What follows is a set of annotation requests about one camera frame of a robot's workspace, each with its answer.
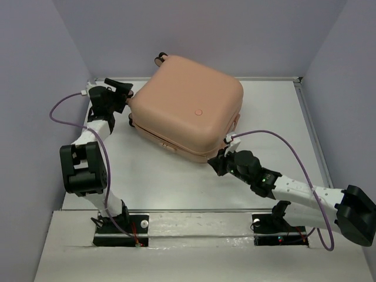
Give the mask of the pink hard-shell suitcase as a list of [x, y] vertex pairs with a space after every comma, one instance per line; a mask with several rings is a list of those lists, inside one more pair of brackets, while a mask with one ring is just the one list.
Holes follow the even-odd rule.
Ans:
[[155, 74], [129, 99], [129, 123], [151, 142], [205, 163], [225, 147], [240, 119], [244, 90], [228, 74], [159, 53]]

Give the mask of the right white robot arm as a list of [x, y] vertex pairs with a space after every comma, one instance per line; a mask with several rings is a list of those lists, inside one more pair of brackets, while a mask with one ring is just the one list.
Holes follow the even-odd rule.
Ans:
[[305, 227], [326, 229], [359, 246], [370, 247], [375, 237], [375, 203], [358, 186], [345, 189], [310, 187], [262, 167], [251, 151], [220, 150], [208, 164], [218, 176], [230, 174], [262, 198], [276, 200], [271, 213], [256, 216], [256, 234], [277, 234]]

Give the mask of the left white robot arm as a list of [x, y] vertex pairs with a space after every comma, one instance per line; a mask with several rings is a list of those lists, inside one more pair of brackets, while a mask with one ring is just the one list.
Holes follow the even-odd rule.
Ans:
[[124, 201], [111, 189], [111, 172], [104, 140], [115, 128], [115, 113], [123, 113], [133, 96], [131, 83], [106, 78], [104, 86], [88, 84], [79, 92], [90, 99], [82, 133], [71, 144], [59, 149], [63, 185], [67, 193], [91, 202], [100, 215], [93, 222], [98, 228], [113, 227], [126, 234], [130, 216]]

